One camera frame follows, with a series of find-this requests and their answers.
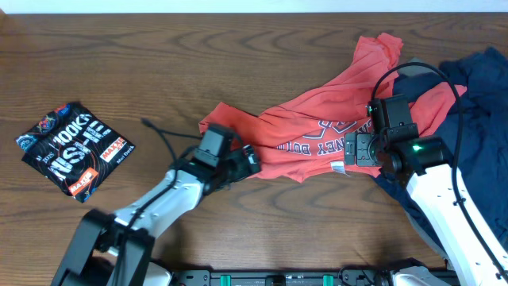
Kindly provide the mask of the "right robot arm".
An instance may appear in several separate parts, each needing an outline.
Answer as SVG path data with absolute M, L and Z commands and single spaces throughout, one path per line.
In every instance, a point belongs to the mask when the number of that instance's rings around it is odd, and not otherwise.
M 370 133 L 345 136 L 346 164 L 379 164 L 394 175 L 436 233 L 462 285 L 505 285 L 507 252 L 474 204 L 439 137 L 387 144 Z

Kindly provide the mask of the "red printed t-shirt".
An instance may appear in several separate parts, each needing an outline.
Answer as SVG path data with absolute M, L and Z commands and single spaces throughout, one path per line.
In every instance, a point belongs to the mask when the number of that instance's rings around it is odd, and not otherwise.
M 345 135 L 371 131 L 368 102 L 392 96 L 402 46 L 387 33 L 361 37 L 351 65 L 322 87 L 258 116 L 221 102 L 198 128 L 205 132 L 217 123 L 238 133 L 260 157 L 259 179 L 284 176 L 301 183 L 332 172 L 344 161 Z

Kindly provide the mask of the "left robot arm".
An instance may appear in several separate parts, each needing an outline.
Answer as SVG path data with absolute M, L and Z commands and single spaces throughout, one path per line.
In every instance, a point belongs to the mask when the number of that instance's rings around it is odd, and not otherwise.
M 169 285 L 171 271 L 152 261 L 156 239 L 214 191 L 261 170 L 251 145 L 215 156 L 196 146 L 163 180 L 113 214 L 86 213 L 59 268 L 54 285 Z

